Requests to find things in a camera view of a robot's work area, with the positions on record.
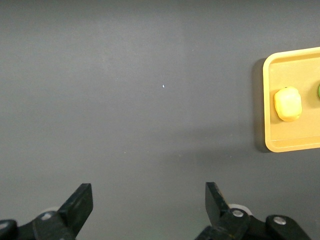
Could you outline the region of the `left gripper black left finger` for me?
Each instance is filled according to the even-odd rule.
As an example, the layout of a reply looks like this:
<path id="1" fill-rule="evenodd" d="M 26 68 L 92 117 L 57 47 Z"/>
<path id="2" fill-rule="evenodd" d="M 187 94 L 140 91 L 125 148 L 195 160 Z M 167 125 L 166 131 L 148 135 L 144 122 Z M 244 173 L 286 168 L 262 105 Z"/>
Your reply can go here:
<path id="1" fill-rule="evenodd" d="M 57 210 L 47 210 L 24 225 L 0 221 L 2 240 L 75 240 L 93 210 L 92 185 L 82 183 Z"/>

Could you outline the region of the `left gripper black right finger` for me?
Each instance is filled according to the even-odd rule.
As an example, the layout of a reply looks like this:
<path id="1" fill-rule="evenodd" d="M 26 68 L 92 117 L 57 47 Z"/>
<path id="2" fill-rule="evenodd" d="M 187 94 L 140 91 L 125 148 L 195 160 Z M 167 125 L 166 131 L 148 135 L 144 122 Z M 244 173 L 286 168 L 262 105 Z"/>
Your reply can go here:
<path id="1" fill-rule="evenodd" d="M 242 205 L 227 204 L 215 182 L 205 183 L 205 209 L 210 225 L 197 240 L 309 240 L 292 218 L 272 214 L 261 221 Z"/>

